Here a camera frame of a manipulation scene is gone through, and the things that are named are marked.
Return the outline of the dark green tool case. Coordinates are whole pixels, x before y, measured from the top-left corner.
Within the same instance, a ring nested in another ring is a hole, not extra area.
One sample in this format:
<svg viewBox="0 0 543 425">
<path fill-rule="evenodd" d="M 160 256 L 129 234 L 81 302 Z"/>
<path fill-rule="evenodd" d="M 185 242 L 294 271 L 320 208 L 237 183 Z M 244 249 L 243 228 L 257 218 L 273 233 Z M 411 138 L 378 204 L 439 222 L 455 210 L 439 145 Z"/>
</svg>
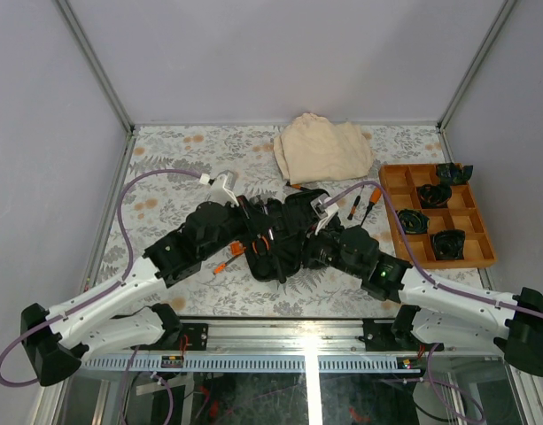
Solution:
<svg viewBox="0 0 543 425">
<path fill-rule="evenodd" d="M 313 205 L 329 195 L 325 189 L 307 189 L 284 200 L 237 198 L 247 228 L 239 241 L 256 281 L 285 283 L 300 270 L 307 237 L 320 221 Z"/>
</svg>

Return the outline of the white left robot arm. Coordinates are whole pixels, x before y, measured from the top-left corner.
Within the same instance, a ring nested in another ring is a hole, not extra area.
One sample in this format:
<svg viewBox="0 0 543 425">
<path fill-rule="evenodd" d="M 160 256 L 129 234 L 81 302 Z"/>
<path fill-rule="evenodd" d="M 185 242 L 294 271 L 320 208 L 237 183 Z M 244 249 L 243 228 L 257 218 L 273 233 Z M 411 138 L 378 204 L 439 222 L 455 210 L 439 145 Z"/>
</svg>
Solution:
<svg viewBox="0 0 543 425">
<path fill-rule="evenodd" d="M 181 323 L 157 303 L 140 313 L 120 312 L 136 301 L 164 294 L 197 273 L 201 265 L 247 235 L 246 197 L 234 203 L 206 201 L 176 230 L 159 239 L 130 269 L 95 288 L 48 309 L 34 303 L 21 313 L 21 342 L 35 382 L 43 387 L 64 381 L 93 355 L 131 345 L 180 343 Z"/>
</svg>

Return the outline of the orange black needle-nose pliers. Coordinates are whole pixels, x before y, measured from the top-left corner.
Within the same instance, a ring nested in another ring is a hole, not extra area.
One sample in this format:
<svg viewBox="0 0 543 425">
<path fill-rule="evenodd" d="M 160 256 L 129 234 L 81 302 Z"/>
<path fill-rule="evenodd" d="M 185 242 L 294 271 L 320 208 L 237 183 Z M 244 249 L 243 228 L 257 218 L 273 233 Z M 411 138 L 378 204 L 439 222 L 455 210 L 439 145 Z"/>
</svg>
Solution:
<svg viewBox="0 0 543 425">
<path fill-rule="evenodd" d="M 266 257 L 270 254 L 270 242 L 261 236 L 252 242 L 252 251 L 256 257 Z"/>
</svg>

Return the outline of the steel claw hammer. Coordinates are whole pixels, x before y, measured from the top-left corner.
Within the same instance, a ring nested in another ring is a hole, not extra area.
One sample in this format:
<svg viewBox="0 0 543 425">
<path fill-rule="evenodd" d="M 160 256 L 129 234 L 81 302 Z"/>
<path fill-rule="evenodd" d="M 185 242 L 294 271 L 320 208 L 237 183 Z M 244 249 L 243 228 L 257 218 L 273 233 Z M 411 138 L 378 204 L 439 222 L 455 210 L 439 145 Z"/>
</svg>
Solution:
<svg viewBox="0 0 543 425">
<path fill-rule="evenodd" d="M 264 199 L 261 196 L 254 197 L 252 203 L 256 211 L 254 240 L 265 236 L 270 242 L 268 256 L 256 257 L 252 251 L 253 262 L 250 265 L 252 275 L 259 282 L 285 283 L 286 263 L 289 257 L 283 248 L 283 243 L 289 232 L 283 214 L 283 204 L 275 198 Z"/>
</svg>

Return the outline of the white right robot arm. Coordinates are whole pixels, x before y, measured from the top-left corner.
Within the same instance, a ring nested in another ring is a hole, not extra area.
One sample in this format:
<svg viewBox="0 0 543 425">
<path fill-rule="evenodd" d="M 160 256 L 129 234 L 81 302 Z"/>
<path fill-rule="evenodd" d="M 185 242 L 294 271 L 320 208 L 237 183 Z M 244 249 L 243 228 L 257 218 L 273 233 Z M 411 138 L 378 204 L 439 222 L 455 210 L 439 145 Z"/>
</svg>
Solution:
<svg viewBox="0 0 543 425">
<path fill-rule="evenodd" d="M 490 352 L 543 377 L 543 295 L 534 289 L 481 290 L 434 276 L 381 252 L 378 241 L 358 226 L 310 235 L 302 258 L 307 268 L 333 267 L 359 279 L 377 300 L 413 307 L 391 329 L 401 349 L 422 343 Z"/>
</svg>

